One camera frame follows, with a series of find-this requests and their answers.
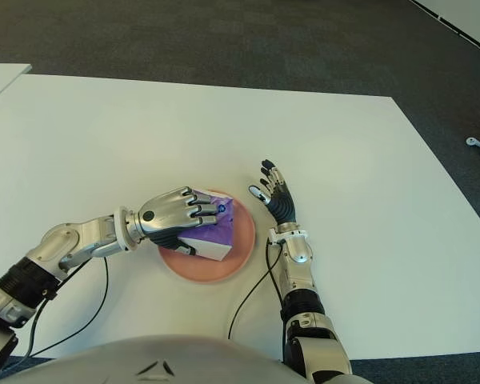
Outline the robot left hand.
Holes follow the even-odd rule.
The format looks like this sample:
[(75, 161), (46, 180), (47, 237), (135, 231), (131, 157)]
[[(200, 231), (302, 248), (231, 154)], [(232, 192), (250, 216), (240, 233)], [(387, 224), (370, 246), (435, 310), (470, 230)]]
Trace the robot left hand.
[(147, 239), (168, 250), (196, 255), (196, 249), (179, 236), (189, 229), (216, 224), (217, 213), (211, 197), (184, 186), (148, 200), (137, 212), (129, 212), (126, 233), (135, 244)]

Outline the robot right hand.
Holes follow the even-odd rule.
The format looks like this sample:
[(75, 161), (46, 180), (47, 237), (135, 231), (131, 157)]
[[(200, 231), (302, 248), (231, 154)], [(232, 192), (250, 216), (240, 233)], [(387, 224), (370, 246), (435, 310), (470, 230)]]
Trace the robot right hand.
[(272, 161), (265, 159), (260, 171), (264, 175), (259, 180), (264, 190), (251, 185), (248, 191), (268, 209), (278, 225), (296, 223), (294, 200), (280, 170)]

